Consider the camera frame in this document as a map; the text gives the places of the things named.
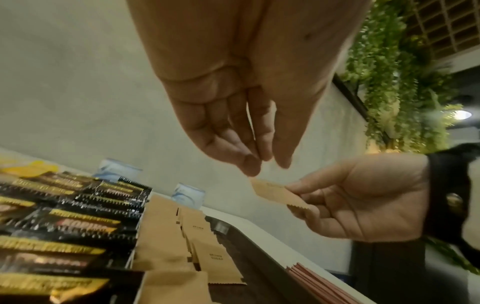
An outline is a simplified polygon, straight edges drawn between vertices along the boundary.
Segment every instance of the ceiling light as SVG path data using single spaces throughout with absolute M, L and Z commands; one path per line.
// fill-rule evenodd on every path
M 464 111 L 464 110 L 457 110 L 453 113 L 453 117 L 456 120 L 464 120 L 472 116 L 470 112 Z

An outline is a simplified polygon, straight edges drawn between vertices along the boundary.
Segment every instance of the black sleeve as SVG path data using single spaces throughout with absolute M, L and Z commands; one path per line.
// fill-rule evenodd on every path
M 479 144 L 462 144 L 427 155 L 430 205 L 423 226 L 425 235 L 457 245 L 476 267 L 480 267 L 480 253 L 462 239 L 462 225 L 469 214 L 469 163 L 478 156 Z

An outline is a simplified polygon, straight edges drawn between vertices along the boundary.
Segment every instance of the hanging plant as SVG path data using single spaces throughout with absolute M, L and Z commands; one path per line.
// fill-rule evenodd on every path
M 376 0 L 349 51 L 344 80 L 365 87 L 366 134 L 384 149 L 418 153 L 447 146 L 453 123 L 451 76 L 428 72 L 421 37 L 407 37 L 404 0 Z M 392 137 L 383 141 L 383 133 Z

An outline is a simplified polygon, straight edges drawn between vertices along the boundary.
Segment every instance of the hand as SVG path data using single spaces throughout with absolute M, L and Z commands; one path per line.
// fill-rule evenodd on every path
M 289 207 L 314 232 L 365 242 L 422 235 L 429 207 L 425 155 L 365 155 L 311 173 L 287 186 L 310 204 Z
M 370 5 L 369 0 L 127 3 L 187 135 L 206 155 L 248 176 L 273 156 L 281 167 L 290 166 L 338 55 Z

